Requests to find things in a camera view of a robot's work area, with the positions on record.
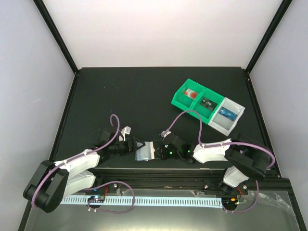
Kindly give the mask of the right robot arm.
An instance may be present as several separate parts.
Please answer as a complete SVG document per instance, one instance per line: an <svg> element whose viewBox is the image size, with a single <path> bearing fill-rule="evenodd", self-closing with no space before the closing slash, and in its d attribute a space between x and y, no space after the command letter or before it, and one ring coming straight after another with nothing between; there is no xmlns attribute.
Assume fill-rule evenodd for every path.
<svg viewBox="0 0 308 231"><path fill-rule="evenodd" d="M247 180L262 180L267 169L275 164L269 148L242 134L214 143L186 143L174 133L168 132L162 141L154 144L152 157L160 160L179 159L188 164L195 162L228 162L223 176L208 189L230 195Z"/></svg>

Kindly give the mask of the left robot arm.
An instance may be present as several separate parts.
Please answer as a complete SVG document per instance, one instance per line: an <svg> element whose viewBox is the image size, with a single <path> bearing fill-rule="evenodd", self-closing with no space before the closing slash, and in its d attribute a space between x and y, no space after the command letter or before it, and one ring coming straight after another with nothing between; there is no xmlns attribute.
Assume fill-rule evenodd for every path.
<svg viewBox="0 0 308 231"><path fill-rule="evenodd" d="M78 192L90 193L90 208L97 209L103 202L109 186L103 186L101 176L93 168L107 161L111 155L127 155L145 146L145 142L124 130L104 131L89 149L65 160L41 162L27 184L23 197L33 207L46 213L54 211L60 202Z"/></svg>

